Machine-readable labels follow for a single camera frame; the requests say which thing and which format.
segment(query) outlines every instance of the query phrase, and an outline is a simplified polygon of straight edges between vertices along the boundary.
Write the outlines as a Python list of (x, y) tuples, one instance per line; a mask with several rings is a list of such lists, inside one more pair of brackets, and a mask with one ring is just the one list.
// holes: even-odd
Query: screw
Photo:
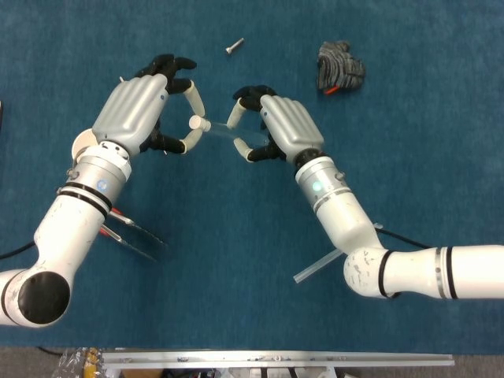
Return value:
[(79, 171), (75, 171), (73, 169), (66, 171), (66, 174), (70, 180), (75, 180), (77, 177), (79, 177)]
[(233, 52), (233, 50), (236, 47), (238, 47), (239, 45), (241, 45), (243, 43), (243, 41), (245, 41), (245, 39), (244, 38), (240, 38), (235, 43), (233, 43), (232, 45), (230, 45), (230, 47), (226, 47), (226, 53), (228, 53), (228, 55), (231, 55), (231, 53)]

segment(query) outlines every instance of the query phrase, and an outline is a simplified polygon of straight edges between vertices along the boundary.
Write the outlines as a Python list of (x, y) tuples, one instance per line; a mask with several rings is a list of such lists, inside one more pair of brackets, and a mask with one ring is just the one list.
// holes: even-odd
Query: glove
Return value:
[(330, 95), (338, 89), (358, 89), (364, 81), (365, 68), (348, 52), (345, 41), (324, 42), (318, 52), (318, 89)]
[(138, 71), (133, 79), (122, 81), (93, 125), (98, 142), (115, 142), (130, 157), (148, 148), (184, 153), (184, 143), (160, 133), (159, 117), (169, 95), (183, 93), (193, 86), (189, 79), (175, 79), (176, 72), (195, 67), (191, 59), (164, 54)]
[(247, 151), (244, 157), (249, 162), (280, 158), (297, 165), (302, 155), (322, 154), (324, 137), (299, 102), (277, 96), (265, 85), (243, 87), (233, 98), (237, 100), (237, 106), (259, 112), (263, 120), (261, 128), (267, 128), (269, 132), (268, 146)]

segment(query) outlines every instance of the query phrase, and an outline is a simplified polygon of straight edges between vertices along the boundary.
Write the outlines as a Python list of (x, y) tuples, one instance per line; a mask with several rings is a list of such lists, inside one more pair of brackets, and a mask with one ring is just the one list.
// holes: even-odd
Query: cable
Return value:
[(38, 346), (37, 347), (38, 350), (46, 353), (46, 354), (50, 354), (51, 356), (57, 356), (57, 357), (61, 357), (63, 355), (63, 353), (60, 353), (60, 352), (53, 352), (52, 350), (48, 350), (44, 347), (41, 347), (41, 346)]
[(432, 248), (431, 246), (428, 246), (427, 244), (415, 242), (412, 239), (408, 239), (405, 236), (401, 236), (399, 234), (396, 234), (395, 232), (385, 230), (384, 228), (377, 228), (377, 227), (375, 227), (375, 230), (376, 230), (376, 232), (378, 232), (380, 234), (389, 235), (392, 238), (396, 238), (396, 239), (402, 240), (403, 242), (411, 244), (412, 246), (418, 246), (418, 247), (424, 248), (424, 249)]
[(32, 240), (30, 243), (25, 244), (24, 246), (21, 246), (17, 248), (16, 250), (13, 250), (12, 252), (9, 252), (7, 254), (0, 254), (0, 260), (3, 260), (4, 258), (11, 258), (12, 256), (16, 256), (17, 254), (20, 254), (21, 252), (25, 252), (26, 250), (32, 248), (35, 245), (35, 242)]

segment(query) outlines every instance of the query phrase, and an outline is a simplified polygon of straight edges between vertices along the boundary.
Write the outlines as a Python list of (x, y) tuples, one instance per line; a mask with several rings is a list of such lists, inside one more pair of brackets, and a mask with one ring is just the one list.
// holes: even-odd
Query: black fingertip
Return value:
[(168, 87), (168, 93), (171, 95), (184, 93), (191, 85), (192, 83), (189, 79), (173, 79)]
[(196, 62), (187, 57), (176, 57), (175, 63), (179, 69), (195, 69)]
[(268, 146), (253, 149), (249, 152), (246, 158), (249, 161), (256, 162), (261, 160), (276, 159), (279, 158), (280, 155), (280, 149), (276, 146), (276, 144), (271, 143)]
[(185, 145), (179, 139), (171, 136), (155, 133), (150, 139), (149, 148), (151, 150), (163, 150), (174, 154), (183, 154), (186, 150)]
[(152, 75), (152, 72), (154, 71), (153, 66), (145, 67), (144, 69), (141, 69), (135, 74), (135, 77), (144, 77), (145, 75)]
[(241, 87), (240, 89), (238, 89), (234, 94), (233, 94), (233, 98), (235, 100), (237, 100), (238, 98), (240, 97), (246, 97), (249, 95), (250, 93), (250, 89), (252, 88), (252, 86), (248, 85), (246, 87)]
[(262, 107), (258, 98), (256, 99), (256, 98), (245, 97), (245, 98), (240, 99), (239, 103), (245, 109), (253, 110), (254, 112), (258, 112), (259, 110), (261, 110), (261, 107)]
[(268, 87), (267, 85), (257, 85), (255, 87), (255, 90), (261, 95), (276, 96), (275, 90), (272, 89), (271, 87)]
[(173, 61), (173, 54), (161, 54), (156, 56), (150, 64), (155, 66), (162, 66), (172, 61)]

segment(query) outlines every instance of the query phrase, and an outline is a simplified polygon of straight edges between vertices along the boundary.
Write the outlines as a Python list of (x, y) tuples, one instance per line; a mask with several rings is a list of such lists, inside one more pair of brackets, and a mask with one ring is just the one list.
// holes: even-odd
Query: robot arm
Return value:
[[(296, 182), (329, 239), (347, 254), (344, 276), (352, 290), (385, 298), (402, 291), (435, 298), (504, 298), (503, 246), (456, 246), (416, 252), (383, 248), (371, 220), (347, 186), (345, 175), (322, 151), (324, 139), (306, 109), (266, 88), (244, 87), (237, 91), (228, 125), (236, 127), (246, 109), (260, 112), (272, 142), (267, 146), (269, 153), (257, 160), (283, 158), (295, 166)], [(254, 150), (237, 150), (248, 162), (257, 161), (251, 158)]]
[(194, 133), (181, 141), (162, 135), (158, 122), (172, 93), (184, 93), (192, 109), (204, 114), (194, 83), (174, 79), (179, 69), (194, 67), (188, 59), (162, 55), (116, 87), (93, 126), (98, 145), (78, 157), (35, 232), (39, 259), (29, 269), (0, 273), (0, 324), (38, 328), (60, 319), (76, 270), (128, 181), (130, 159), (142, 149), (156, 149), (159, 140), (180, 153), (197, 143)]

